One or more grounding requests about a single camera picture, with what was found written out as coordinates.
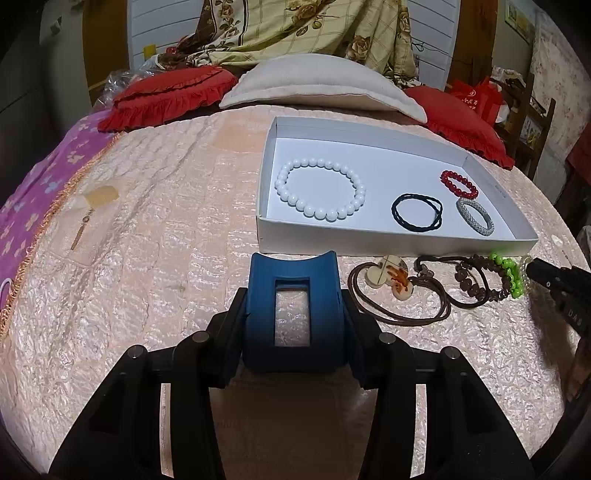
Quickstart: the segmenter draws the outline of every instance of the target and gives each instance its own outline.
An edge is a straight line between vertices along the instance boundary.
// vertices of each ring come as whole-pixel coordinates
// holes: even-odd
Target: silver woven bangle
[[[474,217],[470,215],[466,206],[469,205],[474,210],[482,215],[484,221],[486,222],[486,227],[483,227],[477,221],[474,220]],[[466,221],[468,225],[470,225],[476,232],[481,235],[489,236],[492,232],[495,231],[495,224],[492,222],[491,216],[486,212],[484,207],[475,200],[469,200],[465,198],[460,198],[456,202],[457,211],[460,212],[462,218]]]

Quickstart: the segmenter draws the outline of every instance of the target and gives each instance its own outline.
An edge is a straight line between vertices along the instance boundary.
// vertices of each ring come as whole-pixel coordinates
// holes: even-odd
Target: red shopping bag
[[[495,125],[499,108],[503,104],[503,96],[496,85],[491,83],[490,77],[486,77],[475,87],[461,80],[454,80],[450,94],[472,108],[486,123]]]

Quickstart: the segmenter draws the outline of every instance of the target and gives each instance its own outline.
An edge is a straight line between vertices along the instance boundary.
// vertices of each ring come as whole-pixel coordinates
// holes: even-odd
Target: metal screw
[[[390,332],[382,332],[379,334],[378,339],[380,342],[390,345],[396,341],[396,335]]]
[[[193,342],[203,343],[209,340],[209,332],[207,330],[199,330],[191,335]]]
[[[462,353],[454,346],[447,346],[443,349],[443,352],[451,359],[455,360],[460,358]]]
[[[131,358],[138,358],[142,353],[144,353],[144,347],[141,345],[132,345],[127,349],[127,354]]]

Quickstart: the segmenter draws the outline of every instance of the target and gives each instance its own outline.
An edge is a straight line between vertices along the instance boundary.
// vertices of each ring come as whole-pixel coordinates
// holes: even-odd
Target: pendant with orange design
[[[369,267],[365,273],[365,282],[372,288],[388,285],[398,300],[408,300],[413,294],[413,284],[408,279],[408,267],[396,255],[387,255],[379,262],[378,267]]]

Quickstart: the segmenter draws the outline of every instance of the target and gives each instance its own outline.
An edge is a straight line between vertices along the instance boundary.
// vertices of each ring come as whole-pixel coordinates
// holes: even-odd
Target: red ruffled pillow
[[[507,156],[505,144],[495,130],[464,102],[435,88],[420,86],[404,91],[425,109],[431,132],[499,164],[508,170],[515,160]]]
[[[111,114],[99,123],[98,130],[157,127],[190,110],[220,101],[237,83],[234,75],[217,65],[148,77],[115,98]]]

